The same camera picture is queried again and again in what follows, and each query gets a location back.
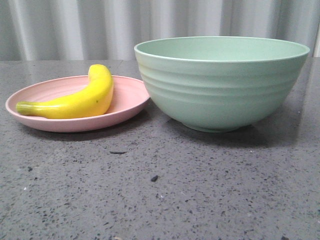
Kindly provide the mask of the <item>yellow banana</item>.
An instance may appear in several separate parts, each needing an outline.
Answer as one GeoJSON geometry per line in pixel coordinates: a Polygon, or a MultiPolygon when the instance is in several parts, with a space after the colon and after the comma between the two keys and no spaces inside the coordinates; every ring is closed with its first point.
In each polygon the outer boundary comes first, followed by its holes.
{"type": "Polygon", "coordinates": [[[114,93],[110,70],[102,64],[93,64],[88,70],[88,85],[73,94],[49,101],[20,101],[17,112],[23,116],[46,119],[76,119],[99,116],[109,109],[114,93]]]}

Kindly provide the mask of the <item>pink plate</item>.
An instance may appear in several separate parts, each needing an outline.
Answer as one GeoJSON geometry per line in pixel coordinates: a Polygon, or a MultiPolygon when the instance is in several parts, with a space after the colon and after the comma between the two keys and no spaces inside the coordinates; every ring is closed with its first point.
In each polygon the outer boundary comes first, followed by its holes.
{"type": "Polygon", "coordinates": [[[20,123],[33,129],[76,133],[98,130],[122,123],[137,115],[150,98],[144,83],[136,78],[113,76],[114,90],[108,111],[99,116],[74,119],[46,119],[23,116],[17,113],[20,101],[43,102],[83,89],[88,83],[86,75],[62,77],[25,87],[12,94],[6,101],[7,111],[20,123]]]}

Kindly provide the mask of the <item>green ribbed bowl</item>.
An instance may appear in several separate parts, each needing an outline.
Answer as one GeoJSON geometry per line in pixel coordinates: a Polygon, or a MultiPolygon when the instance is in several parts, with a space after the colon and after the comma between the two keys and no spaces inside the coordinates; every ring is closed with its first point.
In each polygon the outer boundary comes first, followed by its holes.
{"type": "Polygon", "coordinates": [[[134,47],[155,105],[186,127],[228,132],[279,108],[310,52],[292,41],[241,36],[189,36],[134,47]]]}

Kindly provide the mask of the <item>grey corrugated curtain backdrop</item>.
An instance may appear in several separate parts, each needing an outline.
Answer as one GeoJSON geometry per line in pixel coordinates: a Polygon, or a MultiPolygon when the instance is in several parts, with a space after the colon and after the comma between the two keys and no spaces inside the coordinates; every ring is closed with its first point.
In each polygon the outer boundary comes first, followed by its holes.
{"type": "Polygon", "coordinates": [[[320,55],[317,0],[3,0],[0,58],[132,60],[138,43],[244,36],[306,45],[320,55]]]}

